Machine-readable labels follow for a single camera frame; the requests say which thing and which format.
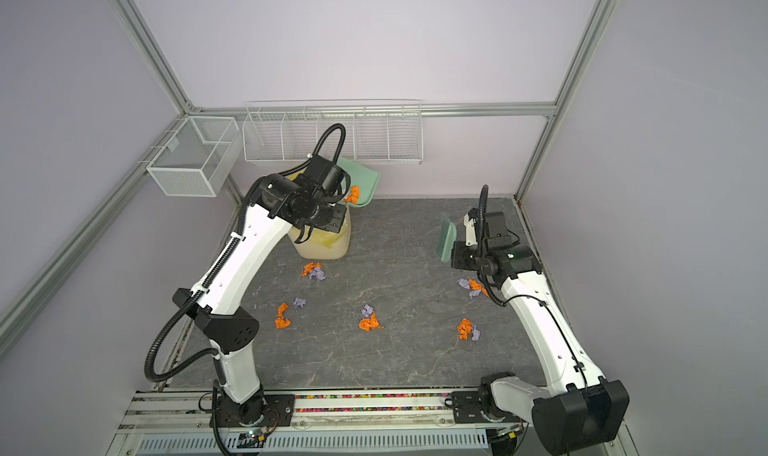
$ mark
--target mesh basket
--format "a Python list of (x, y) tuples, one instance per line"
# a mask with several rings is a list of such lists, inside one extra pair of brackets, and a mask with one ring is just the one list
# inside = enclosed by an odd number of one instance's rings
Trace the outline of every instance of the mesh basket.
[[(421, 163), (422, 116), (418, 109), (370, 112), (249, 112), (243, 122), (245, 159), (254, 164), (303, 161), (328, 126), (346, 127), (342, 156), (367, 163)], [(322, 156), (336, 149), (339, 133), (323, 145)]]
[(188, 116), (147, 165), (168, 196), (216, 196), (240, 154), (233, 117)]

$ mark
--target white mesh basket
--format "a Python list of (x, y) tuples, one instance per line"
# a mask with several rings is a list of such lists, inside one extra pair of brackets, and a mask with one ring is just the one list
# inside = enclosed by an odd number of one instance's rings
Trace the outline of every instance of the white mesh basket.
[(233, 117), (188, 116), (147, 171), (168, 196), (216, 196), (240, 154), (241, 137)]
[[(421, 111), (417, 106), (367, 110), (252, 110), (243, 122), (245, 159), (254, 164), (303, 161), (328, 126), (346, 128), (342, 156), (367, 163), (421, 163), (424, 159)], [(331, 156), (335, 132), (320, 154)]]

